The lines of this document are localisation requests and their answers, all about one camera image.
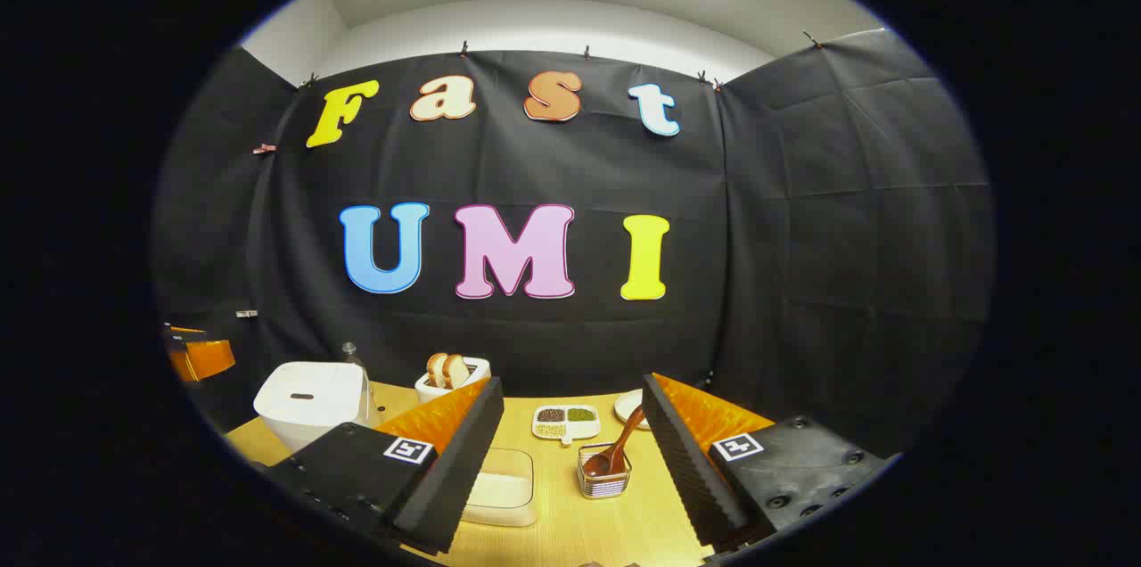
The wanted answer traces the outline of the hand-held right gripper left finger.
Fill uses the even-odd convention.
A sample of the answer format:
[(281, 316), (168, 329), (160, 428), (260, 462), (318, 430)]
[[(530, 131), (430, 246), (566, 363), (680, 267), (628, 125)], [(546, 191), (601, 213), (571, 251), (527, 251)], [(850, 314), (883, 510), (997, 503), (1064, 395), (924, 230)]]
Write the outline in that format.
[(334, 426), (267, 477), (327, 523), (424, 554), (450, 551), (503, 413), (497, 376), (380, 426)]

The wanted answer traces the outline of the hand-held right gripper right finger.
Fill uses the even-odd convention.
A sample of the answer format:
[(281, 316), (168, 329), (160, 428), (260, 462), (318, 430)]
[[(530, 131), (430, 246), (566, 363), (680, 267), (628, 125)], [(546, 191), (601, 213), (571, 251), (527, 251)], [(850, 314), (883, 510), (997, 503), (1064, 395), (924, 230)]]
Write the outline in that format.
[(644, 376), (641, 410), (698, 542), (717, 554), (822, 518), (892, 465), (815, 418), (772, 422), (661, 374)]

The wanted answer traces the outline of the clear plastic rice box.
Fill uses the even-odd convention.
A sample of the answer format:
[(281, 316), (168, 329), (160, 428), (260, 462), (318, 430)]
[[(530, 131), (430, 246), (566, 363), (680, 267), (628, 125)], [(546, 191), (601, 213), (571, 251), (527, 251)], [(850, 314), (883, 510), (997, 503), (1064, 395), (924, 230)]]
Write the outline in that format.
[(489, 448), (461, 520), (521, 528), (537, 519), (535, 465), (531, 454), (521, 449)]

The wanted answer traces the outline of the wire chopstick holder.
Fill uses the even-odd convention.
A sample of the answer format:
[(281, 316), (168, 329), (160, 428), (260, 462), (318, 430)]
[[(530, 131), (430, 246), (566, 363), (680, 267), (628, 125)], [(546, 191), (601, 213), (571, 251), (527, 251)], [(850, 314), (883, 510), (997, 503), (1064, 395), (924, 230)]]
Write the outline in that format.
[(620, 497), (628, 489), (633, 470), (632, 461), (628, 460), (625, 452), (620, 454), (624, 471), (620, 473), (598, 473), (588, 476), (586, 462), (607, 449), (607, 444), (584, 445), (578, 447), (578, 465), (576, 465), (576, 479), (578, 479), (578, 491), (585, 499), (610, 499)]

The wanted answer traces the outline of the brown wooden spoon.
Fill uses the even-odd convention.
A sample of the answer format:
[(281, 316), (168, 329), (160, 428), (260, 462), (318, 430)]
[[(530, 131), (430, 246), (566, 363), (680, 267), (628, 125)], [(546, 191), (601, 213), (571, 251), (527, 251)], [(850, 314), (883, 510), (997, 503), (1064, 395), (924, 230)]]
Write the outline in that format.
[(601, 481), (602, 478), (628, 473), (628, 461), (625, 461), (625, 446), (628, 438), (636, 431), (636, 428), (644, 421), (644, 406), (639, 405), (631, 410), (625, 426), (620, 437), (602, 452), (598, 452), (582, 465), (583, 476)]

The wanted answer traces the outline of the white rice cooker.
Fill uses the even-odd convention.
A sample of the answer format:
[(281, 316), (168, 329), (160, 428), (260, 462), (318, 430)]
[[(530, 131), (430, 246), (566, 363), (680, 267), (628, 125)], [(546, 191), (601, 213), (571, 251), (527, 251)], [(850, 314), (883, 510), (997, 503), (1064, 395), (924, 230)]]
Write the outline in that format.
[(282, 364), (261, 384), (253, 408), (290, 452), (342, 423), (382, 423), (365, 368), (343, 361)]

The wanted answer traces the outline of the white toaster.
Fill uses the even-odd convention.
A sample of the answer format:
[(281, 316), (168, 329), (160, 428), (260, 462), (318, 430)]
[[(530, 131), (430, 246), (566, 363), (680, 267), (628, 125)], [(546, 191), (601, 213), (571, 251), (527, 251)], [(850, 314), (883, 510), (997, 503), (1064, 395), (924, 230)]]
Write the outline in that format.
[[(474, 384), (477, 381), (489, 378), (489, 361), (484, 358), (464, 357), (464, 364), (469, 373), (464, 383), (460, 383), (459, 387), (466, 388), (469, 387), (469, 384)], [(420, 400), (420, 404), (429, 403), (429, 400), (434, 400), (453, 391), (451, 388), (439, 387), (435, 383), (435, 375), (432, 375), (431, 368), (427, 368), (427, 371), (424, 371), (423, 376), (420, 376), (420, 379), (416, 380), (413, 388), (415, 388), (416, 399)]]

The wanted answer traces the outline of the white divided bean dish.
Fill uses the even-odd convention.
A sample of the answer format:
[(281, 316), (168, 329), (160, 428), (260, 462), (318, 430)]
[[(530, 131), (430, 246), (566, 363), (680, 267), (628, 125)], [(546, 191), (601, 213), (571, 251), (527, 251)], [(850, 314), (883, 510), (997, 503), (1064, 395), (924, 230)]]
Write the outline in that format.
[(574, 440), (591, 440), (600, 432), (602, 420), (594, 407), (584, 404), (539, 406), (531, 418), (531, 434), (540, 440), (558, 440), (565, 446)]

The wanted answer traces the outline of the black backdrop cloth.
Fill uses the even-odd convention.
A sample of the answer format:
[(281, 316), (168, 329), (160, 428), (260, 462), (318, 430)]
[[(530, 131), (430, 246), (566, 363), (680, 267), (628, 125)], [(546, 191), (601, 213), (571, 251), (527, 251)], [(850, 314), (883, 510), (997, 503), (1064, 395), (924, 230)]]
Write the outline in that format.
[(720, 89), (529, 51), (296, 88), (238, 50), (168, 149), (149, 248), (164, 319), (237, 337), (196, 392), (225, 428), (354, 342), (378, 382), (461, 353), (513, 398), (656, 372), (879, 455), (949, 400), (995, 251), (965, 119), (887, 31)]

